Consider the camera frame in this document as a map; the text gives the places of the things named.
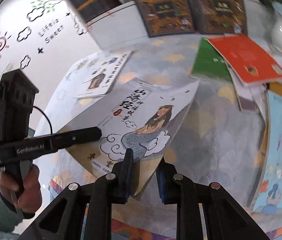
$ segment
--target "green book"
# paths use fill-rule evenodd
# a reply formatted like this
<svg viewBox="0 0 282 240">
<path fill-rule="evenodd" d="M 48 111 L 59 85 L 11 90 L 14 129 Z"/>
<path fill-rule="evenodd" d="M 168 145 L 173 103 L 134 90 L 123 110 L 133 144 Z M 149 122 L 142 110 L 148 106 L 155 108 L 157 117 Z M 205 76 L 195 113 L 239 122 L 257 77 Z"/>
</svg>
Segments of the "green book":
<svg viewBox="0 0 282 240">
<path fill-rule="evenodd" d="M 214 78 L 232 83 L 223 57 L 206 39 L 201 39 L 191 75 L 198 78 Z"/>
</svg>

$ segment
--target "metal screw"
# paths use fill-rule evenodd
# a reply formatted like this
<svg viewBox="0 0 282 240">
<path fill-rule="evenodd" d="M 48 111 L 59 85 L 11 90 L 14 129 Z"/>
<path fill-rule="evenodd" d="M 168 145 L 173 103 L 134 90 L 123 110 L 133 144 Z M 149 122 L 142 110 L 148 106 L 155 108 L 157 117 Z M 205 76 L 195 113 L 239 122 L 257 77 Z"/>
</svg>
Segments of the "metal screw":
<svg viewBox="0 0 282 240">
<path fill-rule="evenodd" d="M 76 184 L 76 183 L 71 183 L 69 185 L 69 190 L 76 190 L 77 188 L 78 188 L 78 184 Z"/>
<path fill-rule="evenodd" d="M 105 176 L 105 178 L 108 179 L 108 180 L 114 179 L 114 178 L 115 178 L 115 174 L 114 174 L 114 173 L 108 173 L 108 174 Z"/>
<path fill-rule="evenodd" d="M 173 178 L 174 178 L 175 180 L 182 180 L 182 179 L 183 179 L 183 175 L 177 173 L 177 174 L 174 174 L 174 175 L 173 175 Z"/>
<path fill-rule="evenodd" d="M 221 185 L 219 183 L 217 183 L 217 182 L 212 182 L 211 183 L 211 187 L 213 189 L 219 189 L 219 188 L 221 188 Z"/>
</svg>

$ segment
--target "orange stripe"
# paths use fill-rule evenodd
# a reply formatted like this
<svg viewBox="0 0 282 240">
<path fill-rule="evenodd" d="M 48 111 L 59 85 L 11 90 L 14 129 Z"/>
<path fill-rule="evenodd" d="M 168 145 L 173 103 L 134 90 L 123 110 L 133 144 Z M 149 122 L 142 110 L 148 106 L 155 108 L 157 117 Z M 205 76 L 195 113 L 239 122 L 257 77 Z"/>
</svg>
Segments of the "orange stripe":
<svg viewBox="0 0 282 240">
<path fill-rule="evenodd" d="M 77 8 L 78 11 L 81 11 L 82 9 L 84 9 L 85 7 L 87 7 L 90 3 L 94 2 L 95 0 L 87 0 L 83 5 L 79 6 Z"/>
</svg>

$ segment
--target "white wall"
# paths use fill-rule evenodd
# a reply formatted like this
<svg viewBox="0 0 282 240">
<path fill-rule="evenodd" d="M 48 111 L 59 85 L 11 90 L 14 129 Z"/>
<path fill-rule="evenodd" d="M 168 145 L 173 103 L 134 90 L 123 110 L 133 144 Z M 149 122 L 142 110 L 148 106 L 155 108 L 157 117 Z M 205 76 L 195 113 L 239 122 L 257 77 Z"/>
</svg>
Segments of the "white wall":
<svg viewBox="0 0 282 240">
<path fill-rule="evenodd" d="M 0 5 L 0 37 L 5 35 L 6 39 L 4 48 L 0 46 L 3 48 L 0 50 L 0 76 L 3 72 L 20 68 L 21 61 L 26 58 L 23 64 L 27 63 L 30 57 L 23 70 L 40 90 L 34 104 L 42 109 L 71 65 L 99 50 L 82 25 L 76 24 L 75 14 L 64 0 L 53 0 L 50 8 L 42 8 L 46 1 L 39 5 L 38 0 L 4 0 Z M 31 33 L 26 29 L 17 41 L 18 34 L 27 27 Z M 43 53 L 38 53 L 38 48 L 43 48 Z M 35 129 L 40 118 L 41 114 L 34 110 L 30 127 Z"/>
</svg>

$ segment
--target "white vase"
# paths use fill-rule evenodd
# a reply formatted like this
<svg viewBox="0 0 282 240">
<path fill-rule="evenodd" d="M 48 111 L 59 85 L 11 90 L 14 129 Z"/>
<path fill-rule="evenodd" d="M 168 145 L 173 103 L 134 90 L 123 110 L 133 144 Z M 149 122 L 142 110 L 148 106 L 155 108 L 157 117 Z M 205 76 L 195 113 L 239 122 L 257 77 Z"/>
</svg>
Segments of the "white vase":
<svg viewBox="0 0 282 240">
<path fill-rule="evenodd" d="M 276 22 L 271 32 L 272 44 L 280 52 L 282 52 L 282 15 L 276 13 Z"/>
</svg>

